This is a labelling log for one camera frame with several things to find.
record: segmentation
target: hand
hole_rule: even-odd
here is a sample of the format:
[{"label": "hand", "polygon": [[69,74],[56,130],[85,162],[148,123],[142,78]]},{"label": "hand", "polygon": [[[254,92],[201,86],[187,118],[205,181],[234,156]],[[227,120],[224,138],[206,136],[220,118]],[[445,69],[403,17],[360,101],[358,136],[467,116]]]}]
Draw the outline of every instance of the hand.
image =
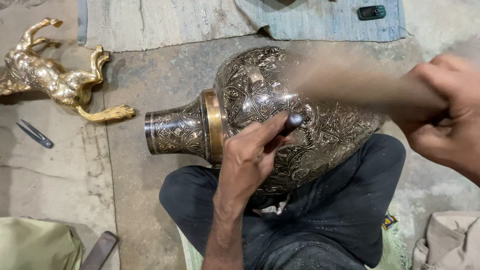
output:
[{"label": "hand", "polygon": [[216,206],[234,207],[234,210],[243,212],[250,196],[272,171],[277,149],[291,143],[291,136],[278,134],[284,128],[287,117],[288,112],[282,111],[264,123],[251,123],[225,141],[214,197]]},{"label": "hand", "polygon": [[448,100],[437,124],[398,123],[414,151],[450,167],[480,186],[480,72],[462,58],[440,55],[415,66],[419,79]]}]

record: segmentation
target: engraved metal vase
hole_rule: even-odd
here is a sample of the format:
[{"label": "engraved metal vase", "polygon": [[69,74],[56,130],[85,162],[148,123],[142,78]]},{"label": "engraved metal vase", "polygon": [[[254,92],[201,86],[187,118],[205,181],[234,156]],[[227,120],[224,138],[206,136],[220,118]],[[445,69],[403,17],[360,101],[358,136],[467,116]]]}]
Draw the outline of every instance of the engraved metal vase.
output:
[{"label": "engraved metal vase", "polygon": [[146,114],[150,153],[192,154],[220,164],[224,140],[282,110],[297,111],[304,122],[294,131],[295,143],[279,149],[258,192],[286,193],[325,174],[363,145],[383,116],[338,102],[309,102],[292,93],[286,71],[302,66],[301,56],[278,47],[253,48],[228,58],[214,87],[192,103]]}]

